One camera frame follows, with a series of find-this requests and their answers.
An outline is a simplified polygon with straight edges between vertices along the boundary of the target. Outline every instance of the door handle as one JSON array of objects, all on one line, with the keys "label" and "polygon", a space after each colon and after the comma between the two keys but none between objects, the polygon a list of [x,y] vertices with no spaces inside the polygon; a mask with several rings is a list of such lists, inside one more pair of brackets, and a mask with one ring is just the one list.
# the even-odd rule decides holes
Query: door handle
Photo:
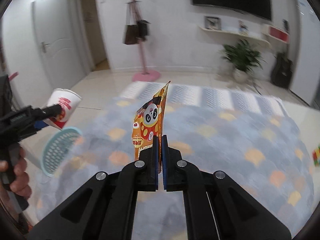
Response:
[{"label": "door handle", "polygon": [[50,45],[50,43],[41,42],[41,49],[42,49],[42,52],[43,52],[43,53],[46,53],[46,52],[47,52],[47,50],[46,50],[46,48],[45,48],[45,46],[47,46],[47,45]]}]

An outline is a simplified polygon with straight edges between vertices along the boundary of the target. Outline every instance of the white paper cup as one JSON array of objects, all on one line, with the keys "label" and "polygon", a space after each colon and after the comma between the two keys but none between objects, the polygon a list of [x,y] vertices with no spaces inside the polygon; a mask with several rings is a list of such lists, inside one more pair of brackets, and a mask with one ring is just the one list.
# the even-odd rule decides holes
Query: white paper cup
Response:
[{"label": "white paper cup", "polygon": [[62,107],[62,112],[57,117],[44,120],[44,122],[61,130],[81,100],[82,98],[71,90],[56,88],[49,98],[47,106],[59,104]]}]

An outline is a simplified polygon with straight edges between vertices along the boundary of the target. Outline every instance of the white floating shelf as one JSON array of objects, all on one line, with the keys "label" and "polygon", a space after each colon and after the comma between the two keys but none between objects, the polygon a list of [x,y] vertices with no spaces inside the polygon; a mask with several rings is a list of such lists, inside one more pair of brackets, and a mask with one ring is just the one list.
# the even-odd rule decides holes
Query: white floating shelf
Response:
[{"label": "white floating shelf", "polygon": [[252,40],[260,41],[260,42],[263,42],[266,47],[271,48],[271,44],[270,44],[269,41],[264,40],[264,39],[261,39],[261,38],[258,38],[258,37],[249,36],[249,35],[245,35],[245,34],[237,33],[237,32],[230,32],[230,31],[223,31],[223,30],[211,30],[211,29],[206,29],[206,28],[200,27],[200,26],[199,26],[199,28],[202,29],[202,30],[205,31],[205,32],[225,33],[225,34],[231,34],[231,35],[236,35],[236,36],[244,37],[244,38],[247,38],[247,39],[252,39]]}]

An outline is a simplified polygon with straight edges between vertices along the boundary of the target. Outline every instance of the white flower pot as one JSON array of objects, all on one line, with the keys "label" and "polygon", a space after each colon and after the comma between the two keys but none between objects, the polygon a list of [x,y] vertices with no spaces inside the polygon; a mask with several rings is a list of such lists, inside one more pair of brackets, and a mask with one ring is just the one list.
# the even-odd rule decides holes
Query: white flower pot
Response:
[{"label": "white flower pot", "polygon": [[248,80],[248,74],[239,69],[235,69],[233,72],[233,77],[237,83],[245,83]]}]

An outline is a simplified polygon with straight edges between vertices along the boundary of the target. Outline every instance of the picture frame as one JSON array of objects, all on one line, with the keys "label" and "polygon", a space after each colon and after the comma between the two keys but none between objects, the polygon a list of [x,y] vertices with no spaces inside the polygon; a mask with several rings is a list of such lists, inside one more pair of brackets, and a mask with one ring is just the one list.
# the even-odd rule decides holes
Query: picture frame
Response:
[{"label": "picture frame", "polygon": [[243,21],[239,20],[239,33],[243,35],[248,35],[248,27],[243,23]]},{"label": "picture frame", "polygon": [[204,17],[204,27],[209,30],[221,30],[221,19],[219,17]]}]

